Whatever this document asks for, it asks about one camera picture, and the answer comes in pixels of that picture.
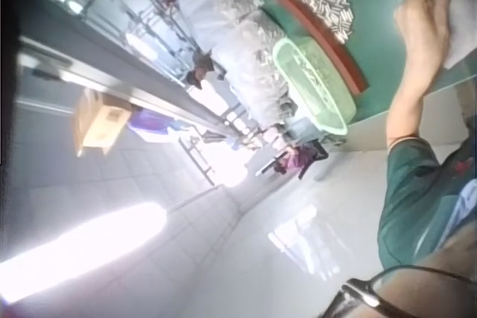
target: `metal rack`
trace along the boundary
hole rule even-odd
[[[65,6],[65,8],[68,8],[69,1],[70,0],[63,1],[63,6]],[[130,34],[136,34],[139,38],[144,38],[146,35],[149,36],[158,49],[161,49],[173,59],[177,64],[178,71],[172,69],[166,61],[162,60],[160,57],[154,61],[147,59],[143,60],[146,60],[151,67],[165,75],[169,80],[182,87],[185,86],[182,79],[184,78],[185,73],[192,68],[192,63],[188,57],[192,57],[190,54],[192,54],[193,51],[199,51],[200,49],[192,37],[191,31],[187,29],[187,24],[184,22],[184,24],[181,25],[179,21],[174,18],[174,15],[180,13],[177,7],[169,9],[161,0],[147,0],[148,4],[145,6],[145,9],[138,12],[132,9],[132,7],[124,0],[113,0],[128,19],[129,25],[127,26],[127,29],[121,29],[110,19],[106,19],[94,10],[97,1],[98,0],[86,0],[86,3],[78,14],[84,22],[93,26],[103,34],[106,34],[113,41],[122,45],[135,55],[140,54],[137,54],[137,51],[134,51],[134,49],[128,45],[125,34],[127,32]],[[168,42],[154,30],[154,26],[158,22],[164,22],[168,29],[175,34],[178,42],[181,44],[179,50],[174,50]]]
[[[241,133],[184,88],[111,42],[50,0],[18,0],[19,64],[42,66],[51,76],[108,92],[132,104],[198,124],[232,138]]]

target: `person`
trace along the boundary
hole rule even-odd
[[[186,75],[186,82],[189,85],[202,89],[202,81],[205,80],[206,75],[209,72],[214,72],[216,70],[215,67],[217,67],[218,70],[217,80],[224,80],[225,70],[223,70],[218,64],[214,64],[211,51],[207,54],[202,54],[199,51],[196,51],[192,55],[192,61],[194,62],[194,69],[189,71]]]
[[[388,188],[378,230],[385,271],[349,280],[322,317],[477,317],[476,126],[439,164],[420,138],[423,98],[449,47],[449,0],[404,0],[406,49],[388,114]]]

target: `tiled floor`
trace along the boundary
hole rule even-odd
[[[439,160],[455,146],[436,147]],[[179,318],[316,317],[341,284],[382,267],[386,152],[332,153],[239,222]]]

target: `eyeglasses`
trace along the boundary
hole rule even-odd
[[[406,295],[397,297],[386,291],[385,286],[390,280],[394,282],[400,280],[405,283],[406,279],[409,280],[408,282],[412,282],[412,286],[407,287]],[[351,317],[348,314],[362,305],[387,318],[418,318],[417,308],[410,306],[408,300],[401,298],[413,293],[419,294],[423,289],[429,291],[433,287],[440,289],[440,292],[458,294],[462,299],[468,297],[471,305],[477,291],[477,283],[454,273],[428,267],[398,266],[381,272],[370,281],[350,279],[341,287],[331,305],[320,318]]]

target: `green table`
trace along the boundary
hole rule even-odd
[[[305,29],[275,0],[263,0],[264,11],[292,39],[306,36]],[[402,0],[348,0],[353,7],[354,34],[346,47],[361,68],[368,88],[356,97],[358,112],[353,123],[389,109],[399,85],[405,62],[405,49],[394,25],[394,9]],[[477,52],[437,79],[432,91],[453,86],[477,74]]]

